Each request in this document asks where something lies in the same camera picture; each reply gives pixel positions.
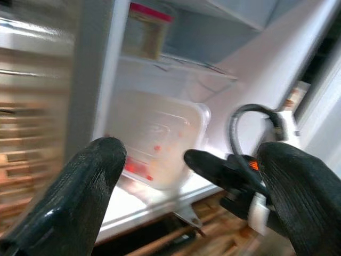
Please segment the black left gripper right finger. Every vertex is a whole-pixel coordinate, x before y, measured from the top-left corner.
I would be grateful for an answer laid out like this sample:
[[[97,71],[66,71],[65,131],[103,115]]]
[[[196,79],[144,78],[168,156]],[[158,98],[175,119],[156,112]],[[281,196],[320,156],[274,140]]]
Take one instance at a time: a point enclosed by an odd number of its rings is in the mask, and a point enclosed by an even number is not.
[[[261,144],[257,160],[297,256],[341,256],[341,179],[321,159],[282,142]]]

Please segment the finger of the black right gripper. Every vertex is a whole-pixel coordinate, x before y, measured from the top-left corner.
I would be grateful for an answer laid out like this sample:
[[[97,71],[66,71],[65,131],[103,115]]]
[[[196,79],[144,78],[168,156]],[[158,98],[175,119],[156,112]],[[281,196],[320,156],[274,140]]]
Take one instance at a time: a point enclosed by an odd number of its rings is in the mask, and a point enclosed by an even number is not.
[[[196,174],[220,188],[232,188],[235,185],[235,169],[209,152],[189,149],[183,156],[186,165]]]

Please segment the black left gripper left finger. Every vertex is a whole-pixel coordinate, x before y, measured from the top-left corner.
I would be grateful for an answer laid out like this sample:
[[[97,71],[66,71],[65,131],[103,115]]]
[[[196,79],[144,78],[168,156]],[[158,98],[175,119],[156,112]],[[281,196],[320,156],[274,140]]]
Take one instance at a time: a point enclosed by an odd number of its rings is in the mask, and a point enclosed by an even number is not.
[[[79,151],[0,237],[0,256],[90,256],[126,156],[115,137]]]

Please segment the grey fridge door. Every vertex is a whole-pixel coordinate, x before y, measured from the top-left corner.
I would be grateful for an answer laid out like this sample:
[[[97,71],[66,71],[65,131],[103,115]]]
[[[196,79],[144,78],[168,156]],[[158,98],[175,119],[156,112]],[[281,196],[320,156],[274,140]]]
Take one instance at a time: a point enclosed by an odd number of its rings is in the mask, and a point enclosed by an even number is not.
[[[282,104],[340,6],[341,0],[279,0],[268,26],[224,61],[238,80],[206,102],[208,151],[230,152],[226,128],[239,106]]]

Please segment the clear fridge shelf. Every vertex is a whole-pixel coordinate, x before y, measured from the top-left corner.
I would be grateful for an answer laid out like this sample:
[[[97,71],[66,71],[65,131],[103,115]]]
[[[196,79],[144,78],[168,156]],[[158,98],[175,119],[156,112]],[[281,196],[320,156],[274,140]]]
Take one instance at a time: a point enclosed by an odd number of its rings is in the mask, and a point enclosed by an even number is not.
[[[220,69],[209,63],[180,58],[175,55],[162,54],[158,60],[134,57],[130,55],[121,55],[120,60],[141,63],[144,65],[153,65],[164,71],[181,70],[202,75],[227,78],[232,81],[238,80],[237,76],[233,75],[231,72]]]

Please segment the grey fridge body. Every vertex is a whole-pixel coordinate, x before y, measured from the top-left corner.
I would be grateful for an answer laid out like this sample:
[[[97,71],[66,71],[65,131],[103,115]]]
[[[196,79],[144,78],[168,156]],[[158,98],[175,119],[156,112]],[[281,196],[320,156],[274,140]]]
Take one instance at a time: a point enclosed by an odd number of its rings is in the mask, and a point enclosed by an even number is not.
[[[69,158],[103,134],[109,100],[118,76],[129,0],[79,0],[74,76],[70,94],[65,157]],[[240,25],[191,11],[177,11],[165,52],[179,59],[217,62],[231,51],[227,41],[240,35],[240,45],[255,36]],[[157,190],[121,177],[113,191],[97,244],[105,243],[158,217],[219,192],[197,174],[177,190]]]

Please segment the wooden slatted rack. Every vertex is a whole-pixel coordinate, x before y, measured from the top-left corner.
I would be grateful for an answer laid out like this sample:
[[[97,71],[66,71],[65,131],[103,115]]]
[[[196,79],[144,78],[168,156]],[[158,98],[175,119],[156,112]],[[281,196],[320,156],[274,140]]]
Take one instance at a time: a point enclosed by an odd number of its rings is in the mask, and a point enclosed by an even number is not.
[[[53,103],[0,102],[0,240],[60,170],[61,122],[61,108]],[[219,191],[194,174],[181,188],[170,191],[121,178],[95,243],[125,236]]]

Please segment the clear plastic food container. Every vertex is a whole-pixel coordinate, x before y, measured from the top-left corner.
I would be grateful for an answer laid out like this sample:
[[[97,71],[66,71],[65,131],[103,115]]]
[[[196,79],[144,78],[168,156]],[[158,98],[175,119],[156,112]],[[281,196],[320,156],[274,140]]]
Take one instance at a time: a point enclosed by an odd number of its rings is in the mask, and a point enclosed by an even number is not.
[[[124,90],[113,97],[106,132],[127,150],[124,176],[166,190],[188,178],[183,155],[202,146],[209,121],[203,103]]]

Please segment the jar with red lid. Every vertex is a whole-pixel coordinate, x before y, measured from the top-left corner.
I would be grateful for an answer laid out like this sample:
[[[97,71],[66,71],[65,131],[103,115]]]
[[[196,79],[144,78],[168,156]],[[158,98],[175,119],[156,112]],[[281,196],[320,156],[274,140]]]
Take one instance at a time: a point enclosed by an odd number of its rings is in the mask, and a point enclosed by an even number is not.
[[[141,3],[130,3],[122,52],[125,55],[157,60],[173,16]]]

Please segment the beige kitchen cabinet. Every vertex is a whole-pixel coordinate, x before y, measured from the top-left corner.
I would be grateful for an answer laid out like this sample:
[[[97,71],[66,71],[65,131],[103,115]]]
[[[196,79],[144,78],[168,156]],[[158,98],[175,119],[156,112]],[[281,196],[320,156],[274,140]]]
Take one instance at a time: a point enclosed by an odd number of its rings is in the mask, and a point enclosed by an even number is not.
[[[0,74],[0,102],[65,104],[81,0],[0,0],[0,68],[61,78]]]

